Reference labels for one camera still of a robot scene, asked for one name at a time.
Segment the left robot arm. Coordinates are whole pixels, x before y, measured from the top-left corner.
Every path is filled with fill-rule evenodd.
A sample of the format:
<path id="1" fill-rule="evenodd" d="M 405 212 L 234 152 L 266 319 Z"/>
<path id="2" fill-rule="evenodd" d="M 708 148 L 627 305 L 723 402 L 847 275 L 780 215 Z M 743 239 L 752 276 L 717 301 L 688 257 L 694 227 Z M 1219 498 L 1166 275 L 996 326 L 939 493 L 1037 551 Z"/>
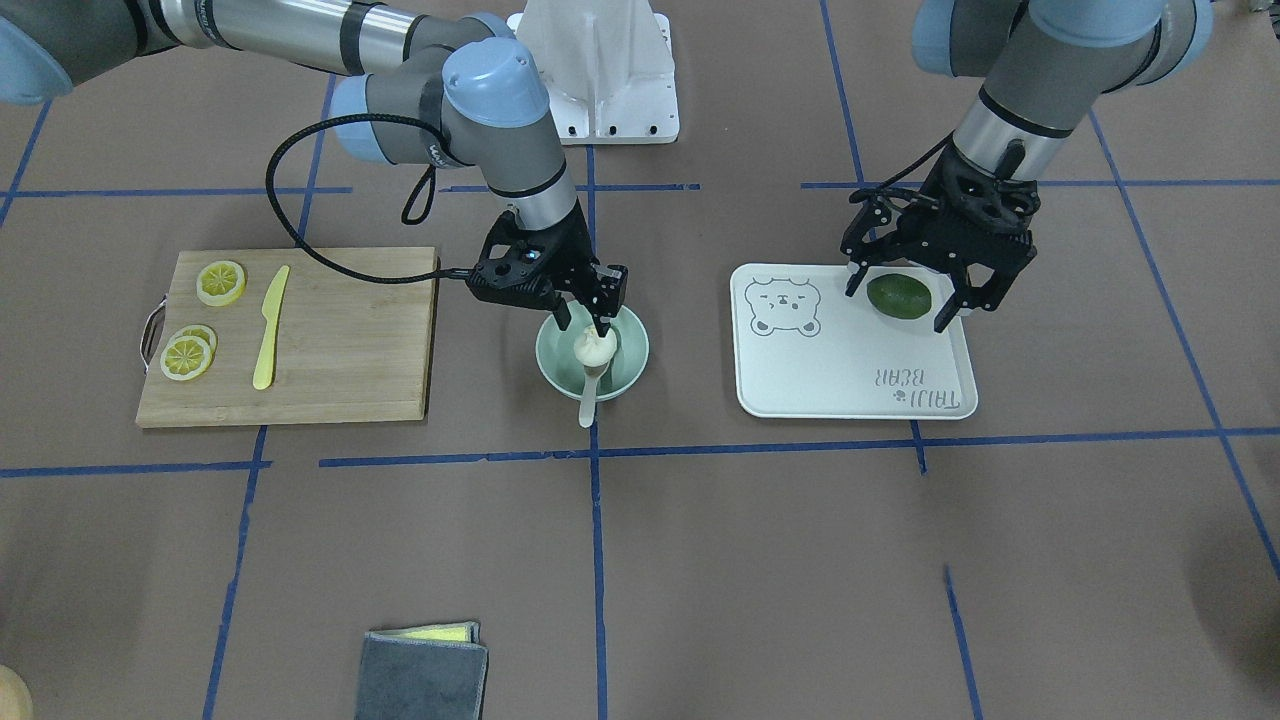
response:
<path id="1" fill-rule="evenodd" d="M 841 250 L 856 293 L 874 266 L 906 261 L 950 279 L 936 332 L 993 311 L 1036 259 L 1039 178 L 1094 102 L 1156 83 L 1207 46 L 1210 1 L 924 1 L 911 55 L 928 73 L 980 81 L 954 131 L 901 176 L 855 190 Z"/>

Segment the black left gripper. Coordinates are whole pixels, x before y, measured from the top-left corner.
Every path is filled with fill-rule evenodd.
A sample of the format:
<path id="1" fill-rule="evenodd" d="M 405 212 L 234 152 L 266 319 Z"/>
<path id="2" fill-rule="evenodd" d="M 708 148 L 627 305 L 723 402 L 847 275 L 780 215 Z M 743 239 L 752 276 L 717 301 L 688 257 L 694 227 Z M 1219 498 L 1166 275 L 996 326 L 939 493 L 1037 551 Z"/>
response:
<path id="1" fill-rule="evenodd" d="M 1006 145 L 992 172 L 973 165 L 951 140 L 931 151 L 940 158 L 919 190 L 888 179 L 850 195 L 861 208 L 841 251 L 851 266 L 847 297 L 873 266 L 900 259 L 948 275 L 954 291 L 933 320 L 941 334 L 961 311 L 996 310 L 1036 258 L 1029 224 L 1039 195 L 1036 181 L 1012 177 L 1027 155 L 1020 140 Z"/>

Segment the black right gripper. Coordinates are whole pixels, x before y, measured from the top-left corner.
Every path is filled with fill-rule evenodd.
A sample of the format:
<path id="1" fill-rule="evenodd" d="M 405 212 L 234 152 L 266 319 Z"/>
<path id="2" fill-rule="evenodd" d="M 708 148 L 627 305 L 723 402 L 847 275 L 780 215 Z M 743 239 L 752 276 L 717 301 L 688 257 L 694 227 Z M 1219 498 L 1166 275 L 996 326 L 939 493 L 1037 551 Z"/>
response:
<path id="1" fill-rule="evenodd" d="M 486 234 L 467 287 L 484 302 L 550 311 L 559 331 L 573 322 L 563 295 L 571 293 L 590 311 L 595 334 L 604 340 L 625 302 L 627 279 L 628 268 L 598 261 L 576 202 L 563 219 L 540 231 L 520 227 L 513 211 L 503 211 Z"/>

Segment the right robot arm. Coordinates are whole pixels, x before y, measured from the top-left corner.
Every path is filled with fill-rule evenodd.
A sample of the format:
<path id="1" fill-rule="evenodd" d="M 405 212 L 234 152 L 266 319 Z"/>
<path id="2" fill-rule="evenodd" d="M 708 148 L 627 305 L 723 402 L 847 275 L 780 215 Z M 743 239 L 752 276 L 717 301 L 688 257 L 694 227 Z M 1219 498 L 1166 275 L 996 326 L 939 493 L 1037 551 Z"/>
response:
<path id="1" fill-rule="evenodd" d="M 603 265 L 570 174 L 532 53 L 498 15 L 457 20 L 374 1 L 5 1 L 3 101 L 35 105 L 136 58 L 225 47 L 342 76 L 332 117 L 366 161 L 476 167 L 502 214 L 471 268 L 445 277 L 475 299 L 548 311 L 572 296 L 605 337 L 627 269 Z"/>

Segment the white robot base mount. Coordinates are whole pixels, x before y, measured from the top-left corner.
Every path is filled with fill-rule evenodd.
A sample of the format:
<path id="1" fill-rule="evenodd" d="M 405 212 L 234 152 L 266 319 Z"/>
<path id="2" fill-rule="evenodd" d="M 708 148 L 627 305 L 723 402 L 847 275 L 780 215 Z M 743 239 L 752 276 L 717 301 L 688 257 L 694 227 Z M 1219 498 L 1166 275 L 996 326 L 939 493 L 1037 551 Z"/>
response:
<path id="1" fill-rule="evenodd" d="M 677 141 L 671 23 L 649 1 L 527 1 L 507 24 L 535 58 L 564 146 Z"/>

